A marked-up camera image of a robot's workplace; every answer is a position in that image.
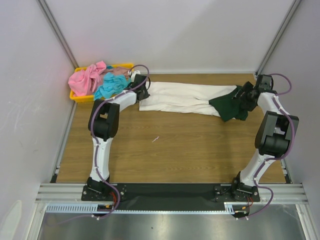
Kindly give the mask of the white green raglan t-shirt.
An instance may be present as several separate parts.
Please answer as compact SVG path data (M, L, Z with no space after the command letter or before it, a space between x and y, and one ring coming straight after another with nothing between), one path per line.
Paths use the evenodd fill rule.
M244 121L249 114L236 98L240 89L240 85L152 82L150 96L139 103L139 110L209 115L224 122Z

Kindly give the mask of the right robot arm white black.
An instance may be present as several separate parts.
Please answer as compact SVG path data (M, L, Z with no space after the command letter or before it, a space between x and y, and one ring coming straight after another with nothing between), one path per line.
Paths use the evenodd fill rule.
M280 103L280 93L274 90L274 76L259 74L255 85L246 82L235 95L242 109L251 112L260 107L264 113L255 137L256 151L232 180L230 195L239 202L259 194L260 178L271 164L285 158L294 144L299 118L289 114Z

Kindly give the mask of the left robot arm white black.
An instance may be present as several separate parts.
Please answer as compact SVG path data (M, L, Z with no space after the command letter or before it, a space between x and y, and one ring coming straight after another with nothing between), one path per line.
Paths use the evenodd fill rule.
M119 128L120 113L150 96L146 86L148 78L136 70L131 74L131 83L121 93L108 100L94 101L88 122L93 141L93 159L86 191L92 192L99 200L107 199L112 190L109 184L109 158L112 141Z

